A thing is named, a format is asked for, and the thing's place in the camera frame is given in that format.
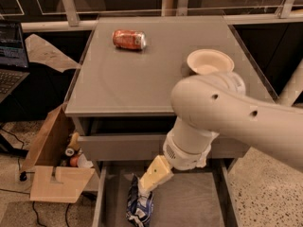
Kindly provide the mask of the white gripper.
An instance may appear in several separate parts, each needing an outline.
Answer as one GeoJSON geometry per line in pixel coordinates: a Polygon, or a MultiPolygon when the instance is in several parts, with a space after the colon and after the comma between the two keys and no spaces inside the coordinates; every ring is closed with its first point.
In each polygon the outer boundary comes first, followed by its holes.
{"type": "Polygon", "coordinates": [[[173,176],[171,171],[173,167],[178,170],[205,167],[211,144],[202,142],[200,146],[197,153],[186,151],[177,144],[174,132],[170,131],[163,146],[164,155],[157,155],[138,181],[140,192],[149,193],[158,185],[170,180],[173,176]]]}

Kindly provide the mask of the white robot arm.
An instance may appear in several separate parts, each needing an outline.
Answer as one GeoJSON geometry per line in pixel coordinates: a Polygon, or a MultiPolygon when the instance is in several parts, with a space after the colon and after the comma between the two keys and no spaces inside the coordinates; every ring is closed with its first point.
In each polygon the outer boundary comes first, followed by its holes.
{"type": "Polygon", "coordinates": [[[174,168],[204,167],[211,143],[220,134],[295,169],[303,168],[303,112],[246,96],[237,73],[182,79],[170,100],[176,121],[167,134],[164,153],[155,157],[138,181],[140,192],[149,193],[169,180],[174,168]]]}

